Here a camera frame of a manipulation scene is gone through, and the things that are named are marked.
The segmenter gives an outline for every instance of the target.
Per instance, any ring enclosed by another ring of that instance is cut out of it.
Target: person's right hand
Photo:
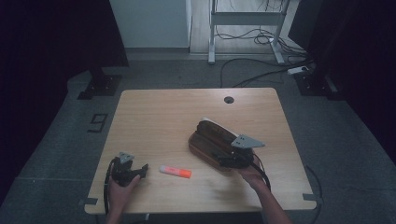
[[[259,158],[257,156],[253,156],[253,158],[253,162],[260,167]],[[251,165],[247,168],[235,169],[235,171],[238,172],[253,189],[257,189],[258,187],[265,185],[264,181],[262,180],[262,175],[260,175],[260,173]]]

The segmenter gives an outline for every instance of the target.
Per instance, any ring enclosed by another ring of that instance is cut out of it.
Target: orange marker
[[[190,178],[191,176],[191,171],[189,170],[177,169],[166,165],[160,166],[160,172],[169,175],[181,176],[184,178]]]

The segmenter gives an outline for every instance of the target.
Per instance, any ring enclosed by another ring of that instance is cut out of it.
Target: floor
[[[239,10],[238,2],[242,1],[231,1],[231,7],[230,1],[222,0],[219,7],[222,3],[224,9],[228,6],[227,10]],[[250,10],[261,2],[256,1]],[[314,210],[287,211],[293,223],[396,224],[396,166],[346,102],[302,96],[293,76],[286,72],[269,74],[281,70],[267,64],[275,63],[270,51],[262,54],[259,49],[258,54],[250,55],[253,51],[249,47],[237,51],[238,46],[209,65],[203,53],[207,45],[204,42],[195,54],[128,52],[129,68],[104,69],[108,75],[122,76],[114,96],[78,100],[91,77],[84,72],[71,78],[57,117],[0,207],[0,223],[104,223],[104,216],[85,213],[83,204],[122,91],[219,88],[220,74],[224,75],[222,87],[231,88],[242,80],[268,73],[247,88],[276,89],[319,201]],[[265,63],[245,59],[228,63],[244,52],[249,54],[244,58]],[[108,114],[107,122],[100,133],[89,133],[87,130],[97,128],[91,124],[95,114]],[[142,218],[142,214],[125,215],[121,223]],[[260,214],[153,214],[148,223],[262,223],[262,218]]]

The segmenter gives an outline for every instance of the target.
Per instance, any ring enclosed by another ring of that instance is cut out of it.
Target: table top
[[[232,104],[225,103],[228,96]],[[122,93],[88,196],[98,202],[86,204],[85,211],[105,212],[106,169],[120,151],[134,155],[133,169],[149,166],[126,213],[261,210],[256,193],[237,172],[217,171],[191,154],[188,139],[202,117],[265,143],[255,152],[283,209],[316,207],[303,198],[312,189],[274,89],[189,89]],[[191,170],[191,178],[162,174],[161,165]]]

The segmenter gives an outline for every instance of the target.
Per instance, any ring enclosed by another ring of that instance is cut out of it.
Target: power strip
[[[306,73],[309,71],[309,68],[306,66],[301,66],[301,67],[296,67],[296,68],[291,68],[288,70],[289,75],[296,75],[300,73]]]

